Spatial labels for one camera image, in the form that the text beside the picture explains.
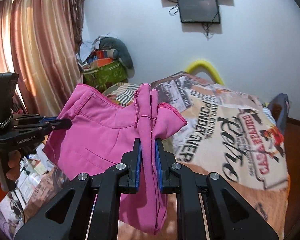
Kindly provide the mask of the person left hand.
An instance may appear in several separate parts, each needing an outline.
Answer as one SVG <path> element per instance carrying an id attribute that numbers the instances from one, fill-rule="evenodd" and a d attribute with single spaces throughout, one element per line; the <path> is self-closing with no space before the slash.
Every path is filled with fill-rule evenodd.
<path id="1" fill-rule="evenodd" d="M 13 151 L 9 153 L 9 171 L 6 173 L 8 179 L 16 181 L 20 176 L 20 159 L 21 154 L 19 151 Z"/>

